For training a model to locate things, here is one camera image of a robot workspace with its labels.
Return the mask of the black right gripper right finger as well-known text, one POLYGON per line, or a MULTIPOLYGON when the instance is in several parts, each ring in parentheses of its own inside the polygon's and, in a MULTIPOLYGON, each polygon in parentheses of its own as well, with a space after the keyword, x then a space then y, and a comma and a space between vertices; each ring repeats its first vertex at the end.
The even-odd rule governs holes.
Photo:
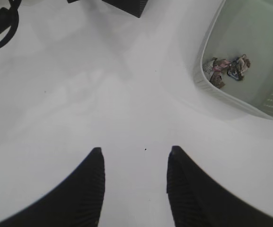
POLYGON ((168 156, 167 195, 176 227, 273 227, 273 217, 223 188, 180 146, 168 156))

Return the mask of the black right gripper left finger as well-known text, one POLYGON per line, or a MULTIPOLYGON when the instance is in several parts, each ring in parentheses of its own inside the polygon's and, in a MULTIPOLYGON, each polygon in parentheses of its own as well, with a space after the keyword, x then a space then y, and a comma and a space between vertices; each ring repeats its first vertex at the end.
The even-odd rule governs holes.
POLYGON ((58 186, 0 227, 97 227, 104 195, 105 160, 96 147, 58 186))

